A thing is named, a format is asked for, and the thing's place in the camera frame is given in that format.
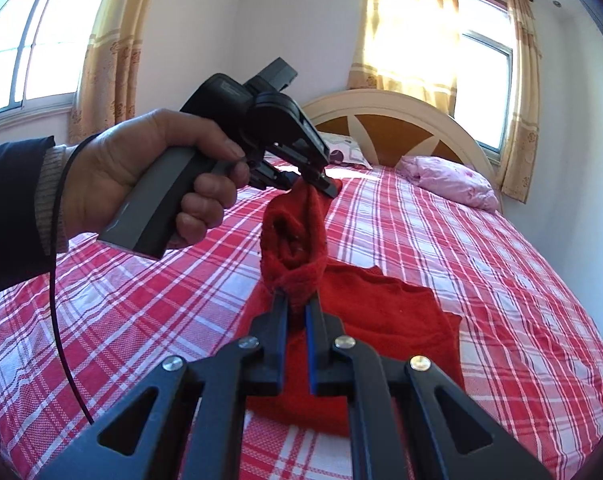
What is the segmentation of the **dark blue sleeve forearm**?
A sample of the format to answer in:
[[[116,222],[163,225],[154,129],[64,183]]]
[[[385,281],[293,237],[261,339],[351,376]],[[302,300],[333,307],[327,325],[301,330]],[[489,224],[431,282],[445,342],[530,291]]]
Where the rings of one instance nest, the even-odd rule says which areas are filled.
[[[51,136],[0,144],[0,292],[51,269],[54,201],[68,156]]]

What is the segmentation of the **person left hand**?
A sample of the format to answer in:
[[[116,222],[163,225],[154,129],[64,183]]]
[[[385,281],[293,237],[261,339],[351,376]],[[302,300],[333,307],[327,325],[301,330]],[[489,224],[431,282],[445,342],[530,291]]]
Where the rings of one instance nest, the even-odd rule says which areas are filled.
[[[227,176],[199,176],[181,200],[169,246],[181,249],[201,242],[235,204],[237,191],[248,183],[249,168],[242,149],[214,122],[164,108],[106,130],[74,159],[62,191],[65,235],[102,231],[142,174],[172,146],[194,146],[231,164]]]

